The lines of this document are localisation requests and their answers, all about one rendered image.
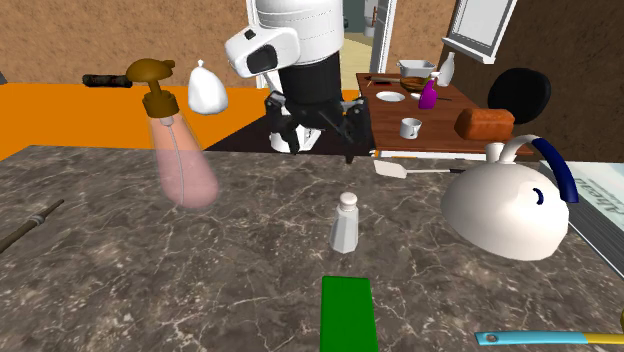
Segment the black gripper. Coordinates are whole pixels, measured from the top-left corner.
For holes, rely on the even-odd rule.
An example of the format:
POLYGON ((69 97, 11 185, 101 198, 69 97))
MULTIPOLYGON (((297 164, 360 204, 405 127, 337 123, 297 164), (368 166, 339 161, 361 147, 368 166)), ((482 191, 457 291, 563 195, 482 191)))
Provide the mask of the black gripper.
POLYGON ((278 71, 282 93, 272 91, 265 99, 271 147, 282 153, 300 150, 298 123, 308 128, 333 129, 344 144, 345 162, 351 164, 358 147, 373 145, 368 99, 343 101, 339 53, 305 65, 278 71), (282 108, 291 113, 284 114, 282 108))

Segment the white spatula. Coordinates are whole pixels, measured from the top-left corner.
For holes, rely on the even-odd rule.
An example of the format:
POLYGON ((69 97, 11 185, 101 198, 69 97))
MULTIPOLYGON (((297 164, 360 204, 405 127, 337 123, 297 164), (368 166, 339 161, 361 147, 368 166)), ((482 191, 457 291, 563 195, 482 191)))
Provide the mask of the white spatula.
POLYGON ((374 161, 375 172, 382 176, 405 179, 409 174, 455 173, 461 174, 464 169, 405 169, 402 165, 381 160, 374 161))

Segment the white mug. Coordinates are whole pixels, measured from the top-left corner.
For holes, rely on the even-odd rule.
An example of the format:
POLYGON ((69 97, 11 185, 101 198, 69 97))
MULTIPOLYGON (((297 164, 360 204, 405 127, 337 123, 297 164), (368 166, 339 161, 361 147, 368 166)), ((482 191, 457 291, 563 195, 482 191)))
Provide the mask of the white mug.
POLYGON ((419 135, 422 122, 416 118, 403 118, 400 124, 399 134, 402 138, 413 140, 419 135))

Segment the brown wooden bowl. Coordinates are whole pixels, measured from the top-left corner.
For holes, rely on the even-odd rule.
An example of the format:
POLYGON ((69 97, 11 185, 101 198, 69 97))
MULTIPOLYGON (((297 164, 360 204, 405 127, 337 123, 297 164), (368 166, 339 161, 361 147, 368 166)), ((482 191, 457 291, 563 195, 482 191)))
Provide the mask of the brown wooden bowl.
POLYGON ((410 93, 421 92, 430 81, 429 77, 401 77, 400 85, 410 93))

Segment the white salt shaker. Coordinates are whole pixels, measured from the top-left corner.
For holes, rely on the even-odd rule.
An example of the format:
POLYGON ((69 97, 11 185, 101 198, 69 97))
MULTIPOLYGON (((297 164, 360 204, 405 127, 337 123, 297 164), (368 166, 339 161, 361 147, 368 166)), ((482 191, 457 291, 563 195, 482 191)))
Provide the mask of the white salt shaker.
POLYGON ((343 192, 335 210, 329 244, 339 253, 353 252, 359 239, 359 209, 357 196, 352 192, 343 192))

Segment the purple spray bottle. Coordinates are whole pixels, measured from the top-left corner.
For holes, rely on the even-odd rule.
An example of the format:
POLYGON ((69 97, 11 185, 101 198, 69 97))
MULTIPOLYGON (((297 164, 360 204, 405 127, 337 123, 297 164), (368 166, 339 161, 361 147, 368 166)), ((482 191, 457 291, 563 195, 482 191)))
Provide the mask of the purple spray bottle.
POLYGON ((436 77, 431 76, 424 85, 418 102, 418 107, 421 110, 431 110, 434 108, 438 97, 438 94, 434 89, 435 83, 436 77))

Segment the white rectangular dish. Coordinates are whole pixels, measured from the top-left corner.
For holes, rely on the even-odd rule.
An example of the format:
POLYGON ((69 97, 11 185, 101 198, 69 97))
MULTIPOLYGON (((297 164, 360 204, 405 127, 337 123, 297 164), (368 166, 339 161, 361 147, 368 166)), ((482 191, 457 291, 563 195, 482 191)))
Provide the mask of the white rectangular dish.
POLYGON ((399 60, 396 66, 400 70, 402 77, 428 77, 435 69, 436 65, 428 60, 399 60))

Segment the white bottle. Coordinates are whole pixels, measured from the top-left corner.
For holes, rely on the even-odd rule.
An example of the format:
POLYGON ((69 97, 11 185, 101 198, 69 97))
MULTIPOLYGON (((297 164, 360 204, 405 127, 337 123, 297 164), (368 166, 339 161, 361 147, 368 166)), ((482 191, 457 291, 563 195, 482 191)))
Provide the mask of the white bottle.
POLYGON ((438 86, 447 87, 450 84, 455 70, 454 58, 455 53, 449 52, 446 60, 440 66, 439 75, 437 76, 438 86))

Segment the white framed window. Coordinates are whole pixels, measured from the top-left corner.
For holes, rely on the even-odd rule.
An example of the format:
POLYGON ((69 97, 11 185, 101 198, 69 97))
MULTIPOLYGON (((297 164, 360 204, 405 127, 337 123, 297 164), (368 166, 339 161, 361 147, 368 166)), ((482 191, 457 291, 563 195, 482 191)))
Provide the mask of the white framed window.
POLYGON ((517 0, 457 0, 448 34, 442 42, 486 65, 496 54, 517 0))

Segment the green flat block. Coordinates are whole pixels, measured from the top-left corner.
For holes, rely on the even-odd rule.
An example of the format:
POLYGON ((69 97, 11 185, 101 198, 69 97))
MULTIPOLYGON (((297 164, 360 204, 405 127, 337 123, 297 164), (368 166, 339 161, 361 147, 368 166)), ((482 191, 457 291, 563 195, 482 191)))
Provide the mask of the green flat block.
POLYGON ((379 352, 368 278, 322 278, 319 352, 379 352))

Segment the dark short rod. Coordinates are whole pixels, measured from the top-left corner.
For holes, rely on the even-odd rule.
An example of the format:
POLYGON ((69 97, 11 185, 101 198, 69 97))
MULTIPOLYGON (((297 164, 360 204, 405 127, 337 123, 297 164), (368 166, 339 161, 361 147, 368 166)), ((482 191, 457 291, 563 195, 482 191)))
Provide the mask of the dark short rod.
POLYGON ((91 88, 131 88, 133 86, 133 83, 125 75, 84 74, 82 82, 91 88))

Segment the orange counter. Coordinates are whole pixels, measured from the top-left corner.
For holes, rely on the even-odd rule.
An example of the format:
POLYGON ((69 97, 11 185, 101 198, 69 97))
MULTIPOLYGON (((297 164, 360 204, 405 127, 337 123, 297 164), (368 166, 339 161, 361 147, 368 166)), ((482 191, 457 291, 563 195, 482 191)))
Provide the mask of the orange counter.
MULTIPOLYGON (((265 114, 268 89, 228 88, 228 108, 217 115, 192 112, 187 89, 168 86, 203 147, 265 114)), ((142 99, 148 88, 88 88, 82 84, 0 85, 0 161, 30 145, 148 149, 151 140, 142 99)))

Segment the pale book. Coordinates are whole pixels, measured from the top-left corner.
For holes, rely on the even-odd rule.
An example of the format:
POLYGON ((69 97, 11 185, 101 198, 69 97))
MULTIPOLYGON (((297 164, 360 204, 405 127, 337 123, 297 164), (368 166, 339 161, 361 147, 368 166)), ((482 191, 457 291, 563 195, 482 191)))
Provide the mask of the pale book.
POLYGON ((567 163, 579 202, 569 225, 624 280, 624 163, 567 163))

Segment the dark thin long rod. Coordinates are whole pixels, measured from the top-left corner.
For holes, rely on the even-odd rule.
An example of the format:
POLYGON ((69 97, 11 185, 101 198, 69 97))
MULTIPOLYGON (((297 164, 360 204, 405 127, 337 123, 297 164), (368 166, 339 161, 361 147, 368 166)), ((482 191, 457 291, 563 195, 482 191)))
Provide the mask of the dark thin long rod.
POLYGON ((44 209, 43 211, 31 215, 20 227, 18 227, 11 234, 7 235, 3 239, 0 239, 0 254, 13 245, 17 240, 23 237, 26 233, 32 229, 42 225, 46 218, 56 210, 60 205, 65 202, 64 199, 60 199, 44 209))

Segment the white door frame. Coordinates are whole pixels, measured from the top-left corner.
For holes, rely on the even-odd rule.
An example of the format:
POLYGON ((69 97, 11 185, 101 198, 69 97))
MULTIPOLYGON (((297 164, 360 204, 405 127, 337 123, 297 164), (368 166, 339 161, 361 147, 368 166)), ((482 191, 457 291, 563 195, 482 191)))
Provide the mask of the white door frame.
POLYGON ((367 0, 372 9, 371 24, 374 28, 371 51, 371 73, 385 73, 398 0, 367 0))

